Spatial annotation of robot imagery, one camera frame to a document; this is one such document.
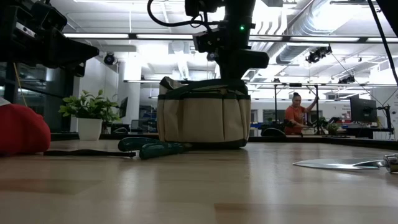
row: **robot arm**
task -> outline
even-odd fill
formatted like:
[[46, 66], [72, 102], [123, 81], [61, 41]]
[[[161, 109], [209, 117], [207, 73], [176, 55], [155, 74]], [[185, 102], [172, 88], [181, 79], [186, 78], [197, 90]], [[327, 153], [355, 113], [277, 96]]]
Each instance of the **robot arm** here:
[[73, 69], [99, 54], [62, 34], [67, 18], [49, 2], [0, 1], [0, 62]]
[[[241, 79], [249, 68], [266, 68], [269, 57], [265, 52], [250, 50], [250, 30], [255, 27], [252, 14], [255, 0], [185, 0], [185, 11], [188, 16], [197, 17], [204, 13], [204, 21], [185, 21], [174, 24], [164, 23], [153, 16], [148, 2], [148, 13], [151, 18], [162, 26], [184, 26], [198, 24], [206, 27], [206, 31], [195, 34], [193, 41], [199, 52], [208, 52], [208, 58], [220, 66], [222, 79]], [[225, 6], [225, 18], [219, 22], [208, 22], [207, 13], [216, 12], [218, 7]]]

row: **person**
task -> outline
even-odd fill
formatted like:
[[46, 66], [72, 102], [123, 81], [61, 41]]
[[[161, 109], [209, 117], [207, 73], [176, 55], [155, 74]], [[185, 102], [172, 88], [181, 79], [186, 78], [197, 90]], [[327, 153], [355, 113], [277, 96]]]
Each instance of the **person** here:
[[292, 105], [285, 111], [285, 120], [290, 121], [293, 127], [285, 127], [285, 134], [301, 134], [303, 128], [308, 128], [304, 125], [304, 114], [310, 112], [317, 101], [318, 97], [308, 108], [304, 108], [301, 106], [301, 96], [298, 93], [293, 94]]
[[50, 142], [50, 128], [41, 115], [0, 97], [0, 156], [44, 152]]

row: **laboratory room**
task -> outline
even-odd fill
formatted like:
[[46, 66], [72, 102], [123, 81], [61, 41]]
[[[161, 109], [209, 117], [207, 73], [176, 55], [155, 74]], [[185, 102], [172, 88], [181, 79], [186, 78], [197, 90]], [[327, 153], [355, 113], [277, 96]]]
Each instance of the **laboratory room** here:
[[386, 0], [3, 0], [1, 223], [387, 223]]

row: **red cloth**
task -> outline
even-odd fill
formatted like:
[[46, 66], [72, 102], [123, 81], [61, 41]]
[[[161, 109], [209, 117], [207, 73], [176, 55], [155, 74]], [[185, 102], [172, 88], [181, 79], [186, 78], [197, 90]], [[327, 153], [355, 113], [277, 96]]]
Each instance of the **red cloth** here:
[[[294, 120], [299, 124], [304, 124], [304, 112], [305, 108], [300, 106], [299, 108], [294, 108], [293, 106], [289, 106], [285, 111], [285, 119], [286, 120]], [[285, 127], [285, 134], [300, 134], [302, 131], [301, 127]]]
[[0, 106], [0, 154], [44, 152], [51, 133], [43, 117], [22, 105]]

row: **computer monitor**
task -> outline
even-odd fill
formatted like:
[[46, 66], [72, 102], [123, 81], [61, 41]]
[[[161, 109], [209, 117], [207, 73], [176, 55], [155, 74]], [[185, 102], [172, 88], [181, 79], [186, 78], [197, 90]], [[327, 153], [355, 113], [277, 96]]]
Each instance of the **computer monitor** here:
[[377, 106], [374, 100], [349, 99], [351, 103], [351, 122], [377, 122]]
[[128, 103], [129, 98], [126, 97], [122, 102], [120, 103], [119, 107], [119, 117], [124, 118], [127, 113], [127, 103]]

